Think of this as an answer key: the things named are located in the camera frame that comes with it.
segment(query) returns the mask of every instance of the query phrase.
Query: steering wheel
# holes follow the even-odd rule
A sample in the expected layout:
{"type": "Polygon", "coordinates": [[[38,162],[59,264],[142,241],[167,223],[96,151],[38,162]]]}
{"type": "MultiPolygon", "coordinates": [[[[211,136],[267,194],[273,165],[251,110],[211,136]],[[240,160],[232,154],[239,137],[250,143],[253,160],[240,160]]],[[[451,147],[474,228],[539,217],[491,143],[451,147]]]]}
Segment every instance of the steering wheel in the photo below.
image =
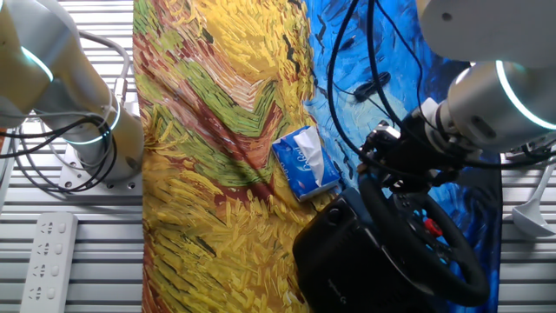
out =
{"type": "Polygon", "coordinates": [[[436,296],[467,307],[487,301],[489,283],[473,249],[450,216],[429,195],[393,195],[389,203],[369,175],[361,178],[359,188],[380,240],[402,260],[412,280],[426,285],[436,296]],[[425,227],[419,218],[423,210],[449,246],[436,240],[425,227]],[[460,266],[465,280],[450,270],[450,262],[460,266]]]}

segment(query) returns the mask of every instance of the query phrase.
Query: wire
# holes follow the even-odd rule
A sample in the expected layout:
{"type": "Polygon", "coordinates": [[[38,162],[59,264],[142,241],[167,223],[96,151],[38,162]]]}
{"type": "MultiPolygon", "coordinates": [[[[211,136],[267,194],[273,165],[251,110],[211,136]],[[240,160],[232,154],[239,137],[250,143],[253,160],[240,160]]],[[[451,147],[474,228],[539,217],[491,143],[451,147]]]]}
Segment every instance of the wire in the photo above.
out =
{"type": "MultiPolygon", "coordinates": [[[[354,96],[354,97],[355,97],[355,94],[354,94],[353,92],[349,92],[349,91],[346,91],[346,90],[340,88],[340,86],[338,86],[338,85],[336,84],[336,82],[334,82],[334,87],[336,87],[337,90],[339,90],[339,91],[341,91],[341,92],[343,92],[343,93],[345,93],[345,94],[348,94],[348,95],[351,95],[351,96],[354,96]]],[[[382,114],[384,114],[386,117],[390,118],[390,116],[388,115],[388,113],[387,113],[386,111],[384,111],[384,109],[382,109],[378,103],[376,103],[375,101],[373,101],[373,99],[371,99],[371,97],[367,97],[367,100],[370,101],[370,102],[376,107],[376,109],[380,110],[380,111],[382,112],[382,114]]]]}
{"type": "Polygon", "coordinates": [[[406,39],[403,37],[403,35],[401,34],[401,31],[398,29],[398,27],[396,26],[396,23],[392,20],[392,18],[386,13],[386,11],[384,10],[384,8],[382,8],[381,3],[377,0],[376,2],[376,6],[379,8],[379,10],[381,11],[382,15],[388,20],[388,22],[390,23],[390,25],[392,25],[392,28],[394,29],[394,32],[397,34],[397,36],[400,38],[401,43],[404,45],[404,47],[406,47],[407,52],[409,52],[409,54],[411,55],[411,57],[413,58],[413,60],[417,63],[417,67],[419,68],[419,77],[417,78],[417,92],[416,92],[416,96],[417,96],[417,106],[419,107],[419,112],[420,114],[423,116],[423,120],[425,121],[425,123],[427,123],[428,126],[430,126],[433,130],[438,131],[439,133],[443,133],[445,135],[450,135],[450,136],[456,136],[456,137],[461,137],[461,134],[456,134],[456,133],[448,133],[444,130],[439,130],[436,126],[434,126],[432,123],[430,123],[427,119],[427,117],[425,116],[424,112],[423,112],[423,108],[421,106],[421,100],[420,100],[420,86],[422,84],[423,81],[423,66],[421,64],[421,62],[419,61],[419,58],[417,57],[417,55],[415,55],[415,52],[411,49],[411,47],[409,47],[409,44],[407,43],[406,39]]]}
{"type": "MultiPolygon", "coordinates": [[[[376,55],[375,55],[375,51],[374,51],[374,40],[373,40],[373,36],[372,36],[372,34],[374,34],[374,3],[378,3],[378,1],[369,0],[368,11],[367,11],[367,34],[368,34],[367,35],[367,49],[368,49],[369,62],[370,62],[370,65],[371,65],[371,73],[373,74],[373,79],[378,81],[379,80],[379,71],[378,71],[378,66],[377,66],[377,63],[376,63],[376,55]]],[[[470,167],[487,169],[487,170],[509,170],[509,169],[517,169],[517,168],[524,167],[524,166],[534,165],[536,163],[545,161],[549,157],[556,156],[556,151],[555,151],[555,152],[552,152],[552,153],[545,154],[544,156],[539,157],[539,158],[535,157],[534,159],[528,160],[528,161],[521,161],[521,162],[517,162],[517,163],[499,164],[499,163],[485,163],[485,162],[476,162],[476,161],[464,160],[461,157],[456,157],[456,156],[449,155],[447,153],[440,152],[440,151],[436,150],[435,148],[433,148],[432,146],[424,143],[422,141],[422,139],[417,137],[411,130],[403,128],[400,118],[395,114],[394,110],[392,109],[392,106],[388,102],[386,94],[384,93],[384,89],[382,88],[382,86],[380,84],[377,85],[377,92],[379,94],[379,98],[381,99],[382,104],[384,105],[384,108],[386,109],[386,111],[388,112],[390,117],[394,120],[394,123],[396,123],[396,124],[398,124],[398,126],[400,126],[400,129],[402,131],[405,131],[417,143],[421,144],[424,148],[432,151],[435,155],[445,157],[446,159],[448,159],[448,160],[450,160],[450,161],[452,161],[452,162],[454,162],[458,165],[470,166],[470,167]]]]}
{"type": "MultiPolygon", "coordinates": [[[[334,66],[336,64],[336,58],[338,56],[338,51],[340,49],[341,39],[343,38],[344,33],[346,32],[346,28],[348,26],[349,20],[351,19],[351,16],[354,14],[355,7],[357,6],[358,2],[359,0],[353,0],[352,3],[349,5],[349,8],[347,8],[346,16],[344,17],[344,20],[341,23],[340,29],[338,30],[338,35],[336,36],[336,39],[334,41],[334,47],[332,49],[332,54],[330,55],[330,63],[328,64],[328,80],[327,80],[328,107],[330,109],[330,115],[332,117],[332,121],[334,122],[334,126],[338,130],[338,134],[340,135],[341,139],[347,144],[347,146],[351,150],[355,152],[355,154],[359,156],[361,161],[363,161],[364,163],[383,169],[387,173],[394,174],[396,176],[406,177],[417,181],[430,181],[422,176],[416,176],[413,174],[408,174],[408,173],[404,173],[389,168],[383,165],[382,163],[379,163],[378,161],[371,159],[355,146],[355,144],[349,139],[344,129],[341,127],[340,120],[338,119],[338,115],[336,114],[336,109],[334,107],[334,66]]],[[[380,81],[378,75],[377,77],[374,78],[374,80],[377,82],[380,81]]]]}
{"type": "Polygon", "coordinates": [[[79,36],[114,49],[120,56],[123,57],[123,68],[122,68],[122,72],[120,73],[120,78],[125,78],[128,76],[128,71],[129,71],[129,67],[131,66],[131,61],[129,59],[129,53],[121,45],[109,40],[106,37],[91,34],[85,30],[79,30],[79,36]]]}
{"type": "MultiPolygon", "coordinates": [[[[46,132],[46,129],[45,129],[45,127],[44,127],[44,122],[41,121],[40,123],[41,123],[41,130],[42,130],[43,132],[46,132]]],[[[66,160],[65,160],[62,156],[60,156],[60,155],[58,154],[58,152],[56,151],[56,148],[54,148],[54,145],[53,145],[52,143],[49,143],[49,148],[50,148],[50,151],[52,151],[52,154],[54,154],[54,156],[55,156],[60,162],[62,162],[62,164],[64,164],[65,166],[67,166],[67,167],[69,167],[69,168],[71,168],[71,169],[74,169],[74,170],[84,170],[84,171],[92,170],[92,169],[95,169],[96,167],[100,166],[101,161],[102,161],[105,157],[107,157],[107,155],[110,153],[110,150],[106,150],[106,152],[104,153],[103,157],[101,157],[101,160],[98,161],[97,163],[88,164],[88,163],[85,163],[85,162],[81,162],[81,164],[85,165],[85,166],[83,166],[83,167],[81,168],[81,167],[78,167],[78,166],[76,166],[76,165],[71,165],[71,163],[67,163],[66,160]]]]}
{"type": "MultiPolygon", "coordinates": [[[[108,144],[108,137],[110,137],[111,133],[110,133],[110,129],[108,127],[106,127],[105,130],[100,130],[101,134],[106,134],[109,133],[108,135],[103,135],[103,143],[104,143],[104,149],[106,149],[107,151],[109,151],[109,144],[108,144]]],[[[112,171],[112,169],[114,168],[114,165],[116,164],[116,159],[117,159],[117,146],[116,146],[116,141],[112,140],[112,148],[113,148],[113,158],[112,158],[112,163],[110,164],[110,166],[108,167],[108,169],[106,170],[106,172],[103,174],[103,176],[101,176],[100,178],[98,178],[98,180],[93,183],[93,181],[99,176],[99,174],[101,173],[104,163],[106,162],[106,159],[108,158],[108,153],[106,153],[103,157],[103,159],[101,160],[101,164],[100,166],[97,168],[95,174],[93,174],[91,176],[91,178],[86,181],[85,183],[72,188],[72,189],[67,189],[64,187],[61,187],[59,185],[57,185],[56,183],[50,181],[35,165],[35,163],[33,162],[32,158],[30,157],[30,155],[27,155],[27,159],[30,163],[31,168],[48,184],[50,184],[53,188],[49,188],[49,187],[44,187],[42,185],[40,185],[39,183],[37,183],[32,177],[30,177],[30,175],[28,175],[26,173],[26,170],[23,166],[21,166],[21,161],[19,160],[19,157],[16,158],[17,160],[17,166],[20,167],[20,170],[23,172],[23,174],[31,181],[31,183],[33,183],[33,185],[35,185],[37,188],[41,189],[44,192],[47,193],[52,193],[52,192],[81,192],[81,191],[85,191],[85,190],[90,190],[94,187],[96,187],[99,183],[101,183],[107,176],[108,174],[112,171]]],[[[28,150],[26,147],[26,142],[25,139],[21,140],[22,146],[25,150],[28,150]]]]}
{"type": "Polygon", "coordinates": [[[5,137],[10,137],[10,138],[18,138],[18,139],[27,139],[27,138],[40,138],[40,137],[45,137],[45,136],[51,136],[54,135],[48,139],[46,139],[43,143],[38,144],[36,147],[28,149],[28,150],[23,150],[23,151],[18,151],[18,152],[14,152],[14,153],[8,153],[8,154],[4,154],[4,155],[0,155],[0,159],[5,159],[5,158],[9,158],[9,157],[19,157],[25,154],[29,154],[29,153],[33,153],[35,151],[40,150],[42,147],[45,147],[47,144],[53,142],[54,140],[56,140],[57,138],[61,137],[63,134],[65,134],[66,132],[70,131],[71,129],[75,128],[78,125],[84,124],[84,123],[91,123],[92,121],[94,121],[94,119],[92,117],[86,117],[83,118],[77,122],[74,122],[72,124],[70,124],[69,126],[66,126],[60,130],[56,130],[56,131],[51,131],[49,133],[47,133],[48,135],[44,135],[44,134],[32,134],[32,135],[22,135],[22,134],[8,134],[5,132],[0,132],[0,136],[5,136],[5,137]]]}

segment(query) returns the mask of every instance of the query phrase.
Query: black cable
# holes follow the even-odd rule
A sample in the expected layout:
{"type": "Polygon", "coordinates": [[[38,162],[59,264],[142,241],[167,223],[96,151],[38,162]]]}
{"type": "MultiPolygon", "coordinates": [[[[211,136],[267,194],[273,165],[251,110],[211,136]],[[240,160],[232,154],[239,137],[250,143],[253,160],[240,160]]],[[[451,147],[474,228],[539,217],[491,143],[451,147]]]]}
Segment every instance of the black cable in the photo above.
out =
{"type": "MultiPolygon", "coordinates": [[[[330,109],[330,115],[332,117],[332,121],[334,122],[334,126],[338,130],[338,134],[340,135],[341,139],[347,144],[347,146],[351,150],[353,150],[359,156],[359,158],[361,159],[362,162],[364,162],[368,165],[378,167],[378,168],[386,171],[387,173],[390,173],[390,174],[393,174],[393,175],[396,175],[396,176],[406,177],[406,178],[416,180],[416,181],[430,182],[430,180],[426,179],[425,177],[416,176],[416,175],[413,175],[413,174],[408,174],[408,173],[404,173],[404,172],[389,168],[389,167],[385,166],[384,164],[379,163],[378,161],[375,161],[375,160],[371,159],[370,157],[368,157],[365,153],[363,153],[361,150],[359,150],[355,146],[355,144],[348,138],[348,135],[346,134],[344,129],[341,127],[340,121],[338,120],[338,115],[336,114],[336,109],[334,107],[334,67],[335,67],[335,64],[336,64],[336,58],[338,56],[338,51],[340,49],[341,39],[343,38],[344,33],[346,32],[346,28],[348,26],[349,20],[351,19],[351,16],[354,14],[355,7],[357,6],[358,2],[359,2],[359,0],[353,0],[352,3],[349,5],[349,8],[347,8],[346,16],[344,17],[344,20],[341,23],[340,29],[338,30],[338,35],[336,36],[336,39],[334,41],[334,47],[332,49],[332,54],[330,55],[330,63],[328,64],[327,94],[328,94],[328,107],[330,109]]],[[[378,73],[377,73],[377,76],[374,77],[374,80],[377,81],[377,82],[380,81],[380,79],[378,78],[378,73]]]]}
{"type": "Polygon", "coordinates": [[[58,130],[52,130],[52,131],[48,131],[48,132],[44,132],[44,133],[39,133],[39,134],[17,134],[17,133],[8,133],[8,132],[4,132],[4,131],[0,131],[0,137],[8,137],[8,138],[17,138],[17,139],[33,139],[33,138],[43,138],[43,137],[48,137],[48,136],[56,136],[59,135],[60,133],[65,133],[69,130],[74,129],[76,126],[83,124],[83,123],[92,123],[91,121],[95,121],[96,119],[98,119],[99,117],[97,116],[90,116],[90,117],[84,117],[74,123],[71,123],[68,126],[62,127],[61,129],[58,130]]]}
{"type": "Polygon", "coordinates": [[[420,63],[419,58],[417,57],[417,55],[415,55],[415,52],[411,49],[411,47],[409,47],[409,44],[407,43],[406,39],[404,39],[403,35],[401,34],[401,31],[398,29],[398,26],[396,26],[396,23],[394,22],[394,20],[392,20],[392,18],[386,13],[384,8],[382,8],[382,5],[378,0],[376,1],[376,6],[379,8],[382,15],[388,20],[388,22],[390,23],[390,25],[394,29],[394,32],[397,34],[398,38],[400,39],[401,43],[404,45],[404,47],[406,47],[407,52],[409,52],[409,54],[411,55],[413,60],[417,63],[417,67],[419,68],[419,77],[417,78],[417,92],[416,92],[417,106],[419,107],[420,114],[423,116],[423,120],[425,120],[425,123],[427,123],[427,125],[430,126],[433,130],[436,130],[441,134],[445,134],[445,135],[449,135],[449,136],[455,136],[455,137],[461,137],[461,134],[453,134],[453,133],[448,133],[444,130],[439,130],[436,126],[432,125],[428,121],[427,117],[425,117],[425,114],[423,113],[423,108],[421,107],[421,100],[420,100],[420,86],[421,86],[422,81],[423,81],[423,66],[420,63]]]}
{"type": "MultiPolygon", "coordinates": [[[[376,63],[376,55],[374,51],[374,40],[372,34],[374,34],[374,3],[378,3],[376,0],[369,0],[368,3],[368,11],[367,11],[367,50],[369,55],[369,62],[371,64],[371,73],[373,74],[373,79],[378,81],[379,80],[379,71],[378,66],[376,63]]],[[[447,153],[440,152],[433,148],[432,146],[424,143],[419,137],[417,137],[411,130],[404,129],[402,126],[402,122],[400,118],[395,114],[392,106],[387,100],[386,94],[384,93],[384,89],[380,84],[377,85],[377,93],[379,94],[379,98],[384,105],[384,108],[390,115],[390,117],[394,120],[394,123],[400,126],[402,131],[406,131],[406,133],[412,137],[417,143],[421,144],[425,149],[431,150],[434,154],[445,157],[448,160],[454,162],[455,164],[462,165],[462,166],[470,166],[475,168],[487,169],[487,170],[510,170],[510,169],[517,169],[524,166],[534,165],[536,163],[542,162],[549,157],[556,156],[556,151],[553,153],[545,154],[542,157],[534,158],[528,161],[522,161],[518,163],[508,163],[508,164],[498,164],[498,163],[485,163],[485,162],[475,162],[475,161],[468,161],[464,160],[461,157],[456,157],[449,155],[447,153]]]]}
{"type": "MultiPolygon", "coordinates": [[[[102,120],[100,117],[97,117],[96,120],[95,120],[95,122],[93,122],[93,123],[94,123],[96,126],[99,126],[99,125],[102,125],[102,121],[103,121],[103,120],[102,120]]],[[[109,139],[109,136],[111,136],[110,128],[109,128],[108,126],[104,125],[104,127],[101,128],[101,129],[99,129],[99,130],[100,130],[101,136],[103,137],[103,143],[104,143],[103,146],[104,146],[104,149],[107,150],[107,149],[109,149],[108,139],[109,139]]],[[[112,147],[113,147],[113,158],[112,158],[112,163],[110,164],[110,166],[109,166],[109,168],[106,170],[106,172],[103,174],[103,176],[101,176],[100,178],[98,178],[98,176],[100,175],[100,173],[101,173],[102,170],[103,170],[103,167],[104,167],[104,164],[106,163],[106,160],[108,159],[108,154],[105,154],[105,155],[104,155],[103,160],[101,160],[101,162],[99,163],[98,168],[97,168],[95,174],[93,174],[93,175],[91,176],[91,178],[90,178],[88,181],[86,181],[85,183],[83,183],[83,184],[81,184],[81,185],[79,185],[79,186],[77,186],[77,187],[75,187],[75,188],[72,188],[72,189],[67,189],[67,188],[61,187],[61,186],[59,186],[58,184],[56,184],[56,183],[50,181],[50,180],[49,180],[49,179],[36,167],[35,163],[33,162],[33,159],[30,157],[29,154],[27,154],[27,159],[28,159],[28,161],[29,161],[29,163],[30,163],[31,168],[32,168],[32,169],[33,169],[45,182],[47,182],[48,184],[50,184],[52,187],[44,187],[44,186],[40,185],[39,183],[37,183],[32,177],[30,177],[30,175],[27,173],[27,171],[25,170],[25,168],[23,168],[23,167],[21,166],[21,161],[19,160],[19,157],[16,157],[16,161],[17,161],[17,164],[18,164],[18,166],[20,167],[20,170],[22,171],[22,173],[31,181],[31,183],[33,183],[33,185],[35,185],[37,188],[41,189],[41,190],[44,191],[44,192],[47,192],[47,193],[52,193],[52,192],[64,192],[64,193],[81,192],[81,191],[90,190],[90,189],[96,187],[99,183],[101,183],[101,182],[106,178],[106,176],[107,176],[107,175],[112,171],[112,169],[114,168],[114,165],[115,165],[116,159],[117,159],[117,147],[116,147],[116,140],[114,140],[113,137],[111,138],[111,142],[112,142],[112,147]]],[[[25,151],[28,151],[28,150],[27,150],[27,144],[26,144],[24,138],[21,139],[21,143],[22,143],[22,146],[23,146],[24,150],[25,150],[25,151]]]]}
{"type": "MultiPolygon", "coordinates": [[[[45,147],[46,145],[48,145],[49,143],[53,142],[54,140],[56,140],[57,138],[61,137],[63,134],[65,134],[66,132],[70,131],[71,129],[75,128],[78,125],[84,124],[84,123],[91,123],[92,121],[94,121],[95,118],[94,117],[85,117],[80,119],[77,122],[74,122],[72,124],[70,124],[69,126],[66,126],[64,128],[61,128],[60,130],[55,130],[55,131],[50,131],[48,133],[44,133],[44,134],[50,134],[53,133],[52,137],[46,139],[44,141],[44,143],[40,143],[38,144],[36,147],[31,148],[29,150],[24,150],[24,151],[16,151],[13,153],[8,153],[8,154],[4,154],[4,155],[0,155],[0,159],[5,159],[5,158],[9,158],[9,157],[19,157],[19,156],[23,156],[29,153],[33,153],[37,150],[40,150],[42,147],[45,147]]],[[[4,136],[4,137],[10,137],[10,138],[40,138],[40,137],[44,137],[44,136],[49,136],[49,135],[44,135],[44,134],[32,134],[32,135],[18,135],[18,134],[10,134],[10,133],[6,133],[6,132],[0,132],[0,137],[4,136]]]]}
{"type": "MultiPolygon", "coordinates": [[[[104,143],[104,149],[108,149],[109,146],[106,143],[106,138],[103,138],[103,143],[104,143]]],[[[21,139],[21,145],[23,146],[24,150],[27,150],[27,143],[25,142],[25,139],[21,139]]],[[[33,161],[33,158],[31,157],[30,154],[26,155],[27,160],[31,166],[31,168],[48,184],[50,184],[52,187],[54,187],[54,190],[50,190],[50,192],[75,192],[75,191],[82,191],[80,190],[82,187],[87,187],[90,183],[92,183],[92,181],[100,174],[100,171],[102,170],[104,163],[106,162],[107,156],[104,157],[103,160],[101,160],[101,162],[98,165],[98,168],[96,169],[96,173],[85,183],[83,183],[80,186],[77,186],[71,190],[69,189],[65,189],[61,186],[59,186],[58,184],[50,181],[35,165],[35,162],[33,161]]]]}
{"type": "MultiPolygon", "coordinates": [[[[351,96],[354,96],[354,97],[355,97],[355,94],[354,94],[353,92],[349,92],[349,91],[347,91],[347,90],[344,90],[344,89],[340,88],[340,86],[338,86],[338,85],[336,84],[336,82],[333,82],[333,83],[334,83],[334,87],[336,87],[337,90],[339,90],[339,91],[341,91],[341,92],[343,92],[343,93],[345,93],[345,94],[348,94],[348,95],[351,95],[351,96]]],[[[375,101],[373,101],[373,99],[371,99],[371,97],[368,97],[367,100],[370,101],[370,102],[376,107],[376,109],[380,110],[380,111],[382,112],[382,114],[384,114],[386,117],[390,118],[390,116],[388,115],[388,113],[387,113],[386,111],[384,111],[384,109],[382,109],[378,103],[376,103],[375,101]]]]}

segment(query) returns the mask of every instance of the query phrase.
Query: white power strip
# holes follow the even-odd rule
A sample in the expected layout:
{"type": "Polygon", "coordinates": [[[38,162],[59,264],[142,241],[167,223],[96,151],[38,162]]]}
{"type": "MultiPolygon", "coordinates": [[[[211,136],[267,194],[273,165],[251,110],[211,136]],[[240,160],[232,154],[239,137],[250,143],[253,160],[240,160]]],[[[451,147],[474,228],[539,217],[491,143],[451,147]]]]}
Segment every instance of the white power strip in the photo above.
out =
{"type": "Polygon", "coordinates": [[[21,313],[63,313],[76,233],[77,217],[71,213],[38,218],[21,313]]]}

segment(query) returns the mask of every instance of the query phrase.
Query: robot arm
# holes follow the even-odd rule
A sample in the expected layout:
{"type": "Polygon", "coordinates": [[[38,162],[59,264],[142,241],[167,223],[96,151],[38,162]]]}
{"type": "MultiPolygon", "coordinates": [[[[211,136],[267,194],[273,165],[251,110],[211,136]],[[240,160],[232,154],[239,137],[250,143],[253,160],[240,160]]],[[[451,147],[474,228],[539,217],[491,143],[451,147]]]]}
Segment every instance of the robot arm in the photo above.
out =
{"type": "MultiPolygon", "coordinates": [[[[479,62],[462,72],[426,118],[466,149],[509,151],[556,130],[555,2],[418,0],[420,26],[436,53],[479,62]]],[[[438,131],[429,140],[446,147],[438,131]]]]}
{"type": "MultiPolygon", "coordinates": [[[[52,130],[84,114],[97,114],[104,117],[117,144],[116,163],[106,179],[118,181],[136,174],[142,159],[141,122],[123,108],[121,97],[112,94],[87,60],[70,15],[57,0],[3,0],[0,4],[0,39],[5,38],[0,43],[6,42],[0,48],[0,127],[18,126],[24,118],[13,116],[31,110],[59,114],[43,117],[52,130]]],[[[123,78],[116,80],[117,95],[124,93],[125,85],[123,78]]],[[[98,163],[107,155],[102,134],[93,124],[70,130],[63,138],[83,163],[98,163]]]]}
{"type": "MultiPolygon", "coordinates": [[[[9,8],[0,0],[0,112],[29,114],[50,85],[51,77],[34,57],[22,47],[9,8]]],[[[0,126],[13,128],[23,120],[0,115],[0,126]]]]}

